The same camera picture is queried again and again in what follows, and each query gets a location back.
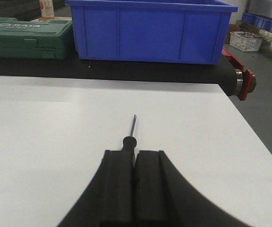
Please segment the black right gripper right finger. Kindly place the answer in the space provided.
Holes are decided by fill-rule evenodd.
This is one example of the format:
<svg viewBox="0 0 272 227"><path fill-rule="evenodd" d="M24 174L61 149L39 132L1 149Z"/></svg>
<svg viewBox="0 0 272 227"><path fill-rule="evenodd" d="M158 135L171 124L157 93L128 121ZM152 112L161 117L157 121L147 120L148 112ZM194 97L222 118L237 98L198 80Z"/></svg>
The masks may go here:
<svg viewBox="0 0 272 227"><path fill-rule="evenodd" d="M196 190L164 151L141 150L135 165L138 227L246 227Z"/></svg>

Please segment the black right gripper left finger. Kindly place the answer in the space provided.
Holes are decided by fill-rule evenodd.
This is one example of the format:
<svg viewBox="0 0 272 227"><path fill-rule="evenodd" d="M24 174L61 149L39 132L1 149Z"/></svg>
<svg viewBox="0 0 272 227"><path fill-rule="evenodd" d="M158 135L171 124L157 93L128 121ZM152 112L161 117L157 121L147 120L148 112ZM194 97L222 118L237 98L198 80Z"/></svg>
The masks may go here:
<svg viewBox="0 0 272 227"><path fill-rule="evenodd" d="M106 150L92 180L58 224L60 227L130 227L133 156Z"/></svg>

